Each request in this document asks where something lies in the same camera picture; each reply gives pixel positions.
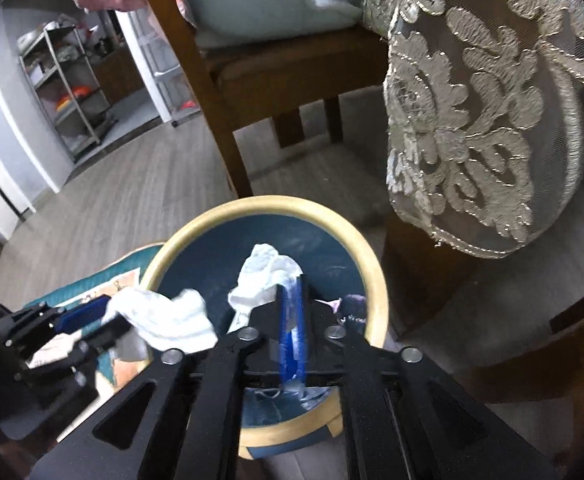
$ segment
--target orange object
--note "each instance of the orange object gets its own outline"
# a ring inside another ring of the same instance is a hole
[[[74,94],[74,97],[76,97],[76,99],[81,98],[81,97],[86,97],[89,94],[91,94],[91,88],[89,86],[85,86],[85,85],[75,86],[74,88],[72,88],[72,93]],[[70,98],[70,95],[65,94],[56,103],[56,111],[57,112],[62,111],[63,108],[65,108],[68,105],[68,103],[70,103],[71,101],[72,101],[72,99]]]

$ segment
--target metal shelf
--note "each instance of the metal shelf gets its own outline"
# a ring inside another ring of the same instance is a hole
[[[61,61],[59,64],[61,66],[61,68],[63,70],[65,70],[67,67],[71,66],[73,63],[86,59],[87,56],[85,56],[84,54],[81,54],[80,56],[78,56],[76,59],[69,59],[67,61]],[[44,73],[43,78],[34,85],[34,90],[38,90],[39,88],[41,88],[41,86],[45,85],[45,83],[47,83],[48,81],[51,81],[51,79],[53,78],[54,75],[57,75],[58,72],[58,67],[56,65],[54,65],[53,67],[51,67],[51,69],[49,69],[47,72]]]
[[[27,57],[30,54],[35,52],[41,52],[47,49],[47,41],[45,39],[45,33],[50,38],[52,44],[56,43],[56,41],[62,40],[65,36],[67,36],[70,32],[74,31],[75,27],[61,27],[61,28],[51,28],[50,30],[44,30],[38,38],[34,40],[30,46],[25,49],[24,53],[22,53],[22,57]]]
[[[65,36],[67,36],[68,34],[71,34],[71,33],[74,34],[75,44],[76,44],[76,47],[78,47],[80,55],[76,59],[69,59],[69,60],[61,62],[58,60],[58,57],[56,56],[55,44],[57,44]],[[92,126],[92,121],[94,119],[88,118],[85,111],[82,109],[81,104],[84,103],[87,99],[90,99],[91,97],[93,97],[95,94],[100,93],[103,97],[103,101],[105,102],[105,108],[104,108],[104,110],[100,110],[98,113],[104,115],[105,112],[110,108],[109,101],[107,100],[107,97],[105,96],[100,85],[98,84],[98,78],[96,78],[96,74],[94,74],[94,69],[92,69],[91,62],[89,62],[89,58],[87,57],[87,54],[85,52],[85,48],[83,47],[83,45],[80,41],[80,38],[78,36],[78,33],[76,32],[75,27],[73,27],[73,26],[72,27],[61,27],[61,28],[53,28],[51,30],[44,30],[43,33],[38,38],[36,38],[36,40],[27,48],[27,50],[25,50],[24,53],[21,56],[19,56],[21,67],[24,70],[25,74],[27,74],[27,69],[25,68],[26,67],[25,57],[30,56],[33,53],[42,52],[45,49],[47,49],[50,56],[52,57],[52,60],[54,61],[54,67],[49,69],[43,75],[43,78],[39,82],[37,82],[36,84],[33,84],[31,82],[31,79],[30,79],[31,88],[32,88],[32,91],[34,92],[34,94],[36,95],[36,97],[38,98],[38,103],[41,107],[41,110],[43,110],[45,115],[48,117],[51,126],[56,130],[56,134],[59,137],[61,137],[61,139],[63,140],[63,143],[67,149],[68,154],[73,158],[74,161],[76,161],[78,152],[76,151],[76,149],[71,149],[67,145],[67,143],[63,139],[62,135],[60,134],[59,130],[57,129],[58,126],[65,119],[67,119],[70,115],[72,115],[74,112],[77,112],[80,116],[81,121],[85,125],[87,132],[88,132],[88,138],[86,140],[84,140],[83,142],[81,142],[78,146],[79,151],[80,152],[84,151],[91,144],[94,144],[94,143],[99,144],[101,137],[105,134],[105,132],[107,132],[107,129],[108,129],[106,126],[104,126],[104,123],[108,123],[108,122],[110,123],[111,121],[108,120],[107,118],[105,118],[105,120],[102,123],[99,123],[98,126]],[[67,80],[67,77],[65,75],[65,69],[78,60],[85,60],[86,67],[89,70],[89,72],[91,73],[91,76],[94,79],[94,82],[96,84],[96,88],[94,88],[85,97],[80,97],[80,98],[77,98],[74,95],[74,93],[72,91],[72,86],[70,85],[70,83]],[[45,110],[37,91],[41,87],[43,87],[43,85],[45,85],[48,81],[50,81],[55,75],[58,75],[60,77],[60,80],[62,81],[63,86],[65,86],[65,90],[67,92],[67,95],[70,96],[70,99],[72,100],[72,102],[67,105],[67,108],[63,109],[62,112],[57,114],[57,116],[54,119],[52,119],[49,117],[47,111]]]
[[[54,125],[58,126],[60,123],[62,123],[65,119],[67,119],[70,115],[72,115],[72,112],[78,110],[78,108],[80,107],[81,103],[84,103],[85,101],[87,101],[90,97],[93,97],[95,94],[100,92],[100,86],[93,89],[89,94],[87,94],[86,96],[83,97],[75,97],[73,99],[73,102],[69,105],[67,105],[67,108],[65,108],[65,110],[63,110],[62,112],[60,112],[57,116],[56,119],[54,119]]]

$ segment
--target chair seat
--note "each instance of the chair seat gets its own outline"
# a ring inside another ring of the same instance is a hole
[[[387,43],[362,27],[208,52],[205,63],[235,128],[378,85]]]

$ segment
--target chair leg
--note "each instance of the chair leg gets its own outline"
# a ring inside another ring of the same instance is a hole
[[[223,135],[219,135],[219,132],[212,130],[212,135],[216,141],[216,146],[221,152],[228,182],[236,192],[236,196],[238,198],[254,196],[249,183],[248,171],[245,168],[239,146],[236,143],[234,132],[228,130]]]
[[[271,119],[272,129],[277,136],[278,145],[286,148],[305,140],[303,123],[299,109],[285,112]]]
[[[343,142],[343,123],[341,121],[339,96],[324,99],[323,106],[325,107],[325,116],[328,120],[329,140],[334,144]]]

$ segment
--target screw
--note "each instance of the screw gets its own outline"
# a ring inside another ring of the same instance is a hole
[[[344,326],[332,325],[325,329],[325,336],[328,339],[343,339],[347,334]]]
[[[177,365],[183,360],[183,352],[177,348],[170,348],[163,352],[161,355],[161,361],[166,365]]]
[[[408,348],[404,348],[401,352],[401,357],[406,363],[418,363],[423,359],[423,352],[418,348],[408,346]]]
[[[78,386],[85,386],[88,383],[88,378],[85,377],[85,374],[82,372],[76,372],[74,374],[74,380]]]
[[[253,326],[246,326],[239,330],[239,339],[241,341],[254,341],[259,336],[259,331]]]

